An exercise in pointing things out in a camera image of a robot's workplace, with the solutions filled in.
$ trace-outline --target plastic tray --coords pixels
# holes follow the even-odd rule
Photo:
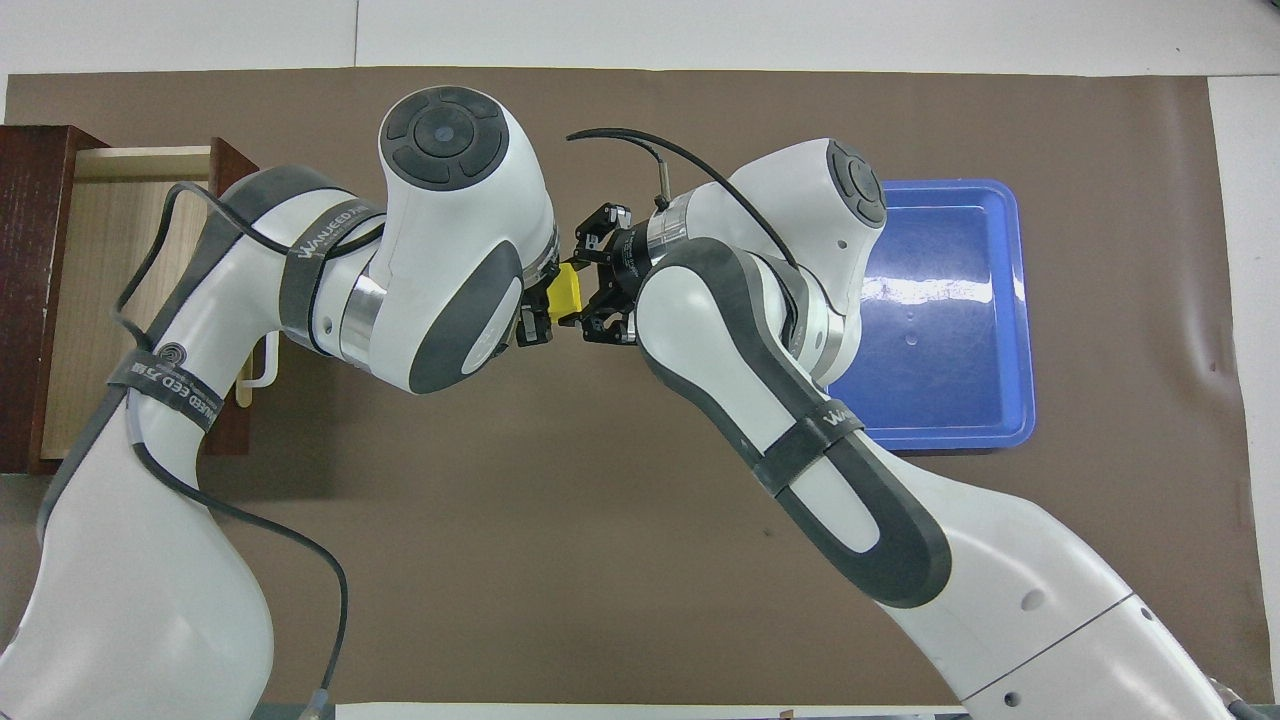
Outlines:
[[[863,342],[828,392],[890,450],[1011,447],[1036,428],[1018,201],[992,179],[890,181]]]

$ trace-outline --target white handle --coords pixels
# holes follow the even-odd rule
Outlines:
[[[250,398],[252,393],[248,392],[256,387],[266,387],[275,382],[275,377],[280,370],[280,332],[266,333],[266,356],[262,359],[264,368],[262,375],[253,379],[236,380],[236,404],[241,407],[248,407]]]

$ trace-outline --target velcro strap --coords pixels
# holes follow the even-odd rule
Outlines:
[[[339,202],[306,229],[284,255],[284,275],[280,278],[280,324],[284,333],[302,347],[328,355],[320,350],[311,332],[311,314],[315,311],[316,292],[324,264],[334,247],[351,231],[383,211],[360,199]]]
[[[822,457],[828,447],[865,427],[844,402],[828,400],[787,428],[764,451],[751,471],[769,495],[777,497],[800,473]]]
[[[141,348],[124,356],[106,384],[131,387],[159,400],[206,433],[223,409],[221,396],[204,380]]]

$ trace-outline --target yellow object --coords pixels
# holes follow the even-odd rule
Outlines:
[[[577,284],[577,270],[568,263],[561,263],[561,272],[547,288],[552,322],[558,323],[561,318],[571,313],[582,311],[582,288]]]

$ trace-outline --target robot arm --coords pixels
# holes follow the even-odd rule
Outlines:
[[[884,220],[856,152],[810,141],[731,179],[796,266],[714,184],[616,231],[605,255],[614,275],[640,281],[614,286],[639,287],[634,331],[654,374],[719,428],[975,719],[1230,717],[1142,600],[1062,524],[891,455],[822,391],[856,348],[854,293]]]
[[[189,500],[204,497],[196,451],[244,357],[284,331],[431,392],[499,351],[525,288],[554,269],[538,160],[498,102],[428,88],[379,132],[385,214],[306,168],[250,176],[148,332],[134,328],[140,350],[42,507],[36,587],[0,656],[0,717],[248,717],[271,669],[270,618]]]

